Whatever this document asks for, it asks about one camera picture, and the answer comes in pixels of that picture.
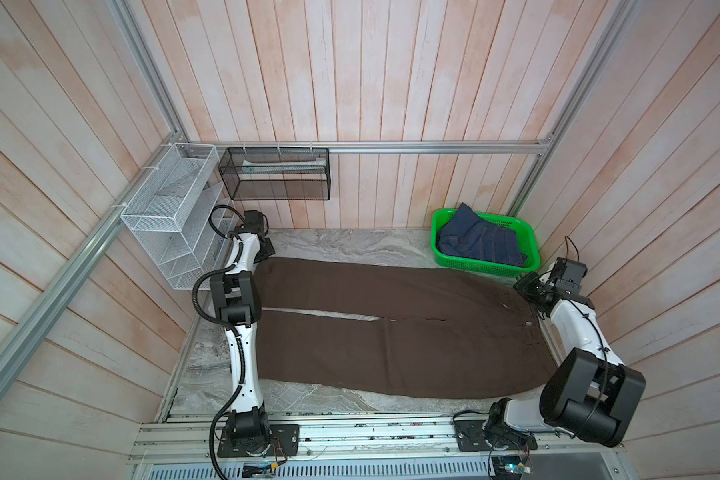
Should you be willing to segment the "brown corduroy trousers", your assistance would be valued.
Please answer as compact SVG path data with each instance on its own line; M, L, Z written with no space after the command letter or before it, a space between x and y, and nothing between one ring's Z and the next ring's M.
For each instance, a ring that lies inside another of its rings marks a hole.
M474 274L277 257L254 281L264 379L484 399L532 390L556 370L529 303Z

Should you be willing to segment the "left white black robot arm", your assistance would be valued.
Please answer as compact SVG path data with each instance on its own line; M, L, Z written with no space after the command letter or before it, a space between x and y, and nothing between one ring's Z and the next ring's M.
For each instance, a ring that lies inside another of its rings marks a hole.
M199 317L220 326L227 339L231 373L237 377L231 397L214 415L210 433L210 455L217 460L230 456L264 456L272 445L271 430L259 386L256 334L262 303L254 281L256 265L271 254L266 215L257 210L242 213L217 204L212 214L229 211L238 224L220 229L212 217L213 233L231 242L224 264L195 281L191 297Z

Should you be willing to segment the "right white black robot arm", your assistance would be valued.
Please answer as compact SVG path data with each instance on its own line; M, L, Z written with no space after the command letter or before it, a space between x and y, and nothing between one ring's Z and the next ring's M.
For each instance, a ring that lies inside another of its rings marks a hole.
M605 447L618 446L646 388L646 379L610 348L592 301L581 294L587 266L559 257L544 274L529 273L518 293L554 326L566 356L536 400L494 403L482 430L489 449L530 450L538 432L569 434Z

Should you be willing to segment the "green plastic basket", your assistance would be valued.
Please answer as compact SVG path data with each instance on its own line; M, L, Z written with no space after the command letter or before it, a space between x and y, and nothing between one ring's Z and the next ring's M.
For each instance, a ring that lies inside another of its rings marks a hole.
M500 277L518 278L541 263L529 224L465 204L432 214L430 247L442 267Z

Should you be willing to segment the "blue denim jeans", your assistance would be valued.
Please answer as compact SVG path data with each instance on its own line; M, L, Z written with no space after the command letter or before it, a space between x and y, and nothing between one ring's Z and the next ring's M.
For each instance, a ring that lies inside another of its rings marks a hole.
M448 256L523 267L517 233L489 222L462 203L436 234L437 250Z

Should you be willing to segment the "horizontal aluminium wall rail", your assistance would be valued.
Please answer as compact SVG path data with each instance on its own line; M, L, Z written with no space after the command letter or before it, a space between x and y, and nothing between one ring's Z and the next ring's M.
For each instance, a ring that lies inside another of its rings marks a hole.
M545 153L550 142L539 140L498 141L233 141L209 142L218 149L323 148L332 154L533 154Z

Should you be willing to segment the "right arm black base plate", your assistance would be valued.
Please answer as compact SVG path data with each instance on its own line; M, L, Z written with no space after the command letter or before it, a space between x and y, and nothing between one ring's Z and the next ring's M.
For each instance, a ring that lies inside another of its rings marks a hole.
M490 420L455 420L455 436L460 452L533 451L538 449L536 438L504 423Z

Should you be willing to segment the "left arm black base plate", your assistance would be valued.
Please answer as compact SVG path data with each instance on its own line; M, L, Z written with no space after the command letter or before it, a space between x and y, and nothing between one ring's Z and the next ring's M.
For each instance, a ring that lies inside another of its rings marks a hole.
M219 458L292 457L298 452L300 426L275 424L267 433L257 429L222 430L216 454Z

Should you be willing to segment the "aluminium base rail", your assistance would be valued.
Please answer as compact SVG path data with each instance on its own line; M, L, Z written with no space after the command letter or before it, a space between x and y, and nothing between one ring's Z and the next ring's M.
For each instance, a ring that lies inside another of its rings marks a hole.
M610 449L564 433L536 434L533 451L460 452L449 414L274 414L300 426L290 458L210 455L210 418L187 414L141 427L127 479L634 479L623 446Z

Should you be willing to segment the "right aluminium frame rail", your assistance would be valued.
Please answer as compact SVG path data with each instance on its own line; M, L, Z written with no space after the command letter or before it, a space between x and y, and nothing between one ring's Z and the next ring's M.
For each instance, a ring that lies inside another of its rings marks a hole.
M585 56L586 62L575 77L576 83L554 116L555 122L548 130L547 136L541 141L544 147L543 151L536 154L532 162L527 161L523 164L523 169L516 177L516 182L513 184L505 204L501 207L501 213L513 217L518 216L600 80L611 57L618 50L622 38L626 35L642 5L643 1L616 2L592 51Z

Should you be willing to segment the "aluminium frame rail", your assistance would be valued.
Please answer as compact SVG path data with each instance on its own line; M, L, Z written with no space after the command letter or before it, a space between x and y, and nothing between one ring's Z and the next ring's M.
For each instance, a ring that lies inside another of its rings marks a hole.
M611 57L618 50L622 38L626 35L642 5L643 1L616 2L592 51L585 56L586 62L575 77L576 83L554 116L555 122L548 130L547 136L541 141L544 147L543 151L536 154L532 162L527 161L523 164L523 169L516 177L516 182L513 184L505 204L501 207L501 213L513 217L518 216L600 80Z
M131 430L159 410L185 300L121 224L173 127L121 1L0 1L0 343L60 315L0 430Z

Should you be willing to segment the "left aluminium frame rail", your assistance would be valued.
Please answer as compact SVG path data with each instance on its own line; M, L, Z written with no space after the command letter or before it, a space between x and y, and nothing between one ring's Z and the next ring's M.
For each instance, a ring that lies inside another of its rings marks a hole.
M121 1L0 1L0 343L60 315L0 430L131 430L159 410L185 300L121 224L173 127Z

